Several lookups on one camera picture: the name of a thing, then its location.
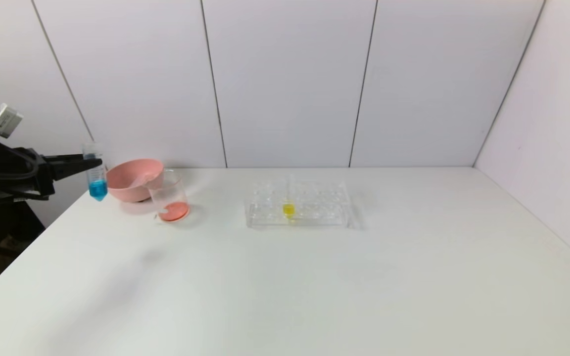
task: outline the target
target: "red liquid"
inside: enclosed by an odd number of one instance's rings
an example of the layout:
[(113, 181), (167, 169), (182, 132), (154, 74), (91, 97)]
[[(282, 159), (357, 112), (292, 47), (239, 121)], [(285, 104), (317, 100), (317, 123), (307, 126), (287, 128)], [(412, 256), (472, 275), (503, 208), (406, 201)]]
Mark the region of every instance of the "red liquid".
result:
[(160, 219), (164, 221), (176, 221), (179, 220), (188, 214), (190, 211), (190, 207), (188, 204), (182, 203), (180, 201), (176, 201), (175, 203), (170, 203), (166, 207), (164, 207), (167, 212), (159, 213)]

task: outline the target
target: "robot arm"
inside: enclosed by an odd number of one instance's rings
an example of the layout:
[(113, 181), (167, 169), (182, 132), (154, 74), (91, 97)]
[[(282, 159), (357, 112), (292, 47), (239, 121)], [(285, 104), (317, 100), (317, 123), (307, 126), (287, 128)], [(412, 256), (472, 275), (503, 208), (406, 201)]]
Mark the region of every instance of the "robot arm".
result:
[[(3, 104), (0, 108), (0, 136), (9, 137), (22, 118)], [(0, 203), (48, 200), (54, 194), (55, 180), (101, 164), (102, 160), (85, 160), (83, 155), (43, 156), (32, 148), (9, 148), (0, 143)]]

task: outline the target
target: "glass beaker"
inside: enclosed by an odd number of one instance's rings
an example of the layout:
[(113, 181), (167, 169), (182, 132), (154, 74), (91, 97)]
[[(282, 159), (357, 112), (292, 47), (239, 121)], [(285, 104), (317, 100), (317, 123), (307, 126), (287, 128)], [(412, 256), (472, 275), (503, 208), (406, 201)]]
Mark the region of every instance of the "glass beaker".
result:
[(177, 221), (190, 211), (182, 176), (178, 171), (165, 169), (157, 178), (144, 185), (151, 193), (158, 216), (164, 221)]

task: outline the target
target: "white table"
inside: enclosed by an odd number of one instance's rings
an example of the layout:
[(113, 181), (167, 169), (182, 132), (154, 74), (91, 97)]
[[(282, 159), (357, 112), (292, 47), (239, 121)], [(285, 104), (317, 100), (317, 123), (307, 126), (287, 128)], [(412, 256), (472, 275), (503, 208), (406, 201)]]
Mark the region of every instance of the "white table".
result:
[[(344, 180), (351, 229), (245, 226)], [(192, 212), (82, 196), (0, 277), (0, 356), (570, 356), (570, 248), (482, 173), (185, 170)]]

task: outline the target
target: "black cable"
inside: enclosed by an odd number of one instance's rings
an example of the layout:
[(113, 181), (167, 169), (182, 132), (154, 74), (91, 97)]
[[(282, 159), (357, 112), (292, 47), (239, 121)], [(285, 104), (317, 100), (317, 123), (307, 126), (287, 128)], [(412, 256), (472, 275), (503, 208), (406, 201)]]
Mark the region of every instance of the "black cable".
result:
[(26, 162), (32, 165), (32, 169), (26, 173), (0, 173), (0, 180), (24, 180), (27, 178), (33, 178), (37, 175), (39, 171), (39, 165), (37, 164), (36, 160), (33, 160), (28, 155), (24, 155), (23, 153), (17, 151), (16, 149), (9, 148), (5, 144), (0, 143), (0, 146), (6, 151), (12, 153), (13, 155), (19, 156), (23, 158)]

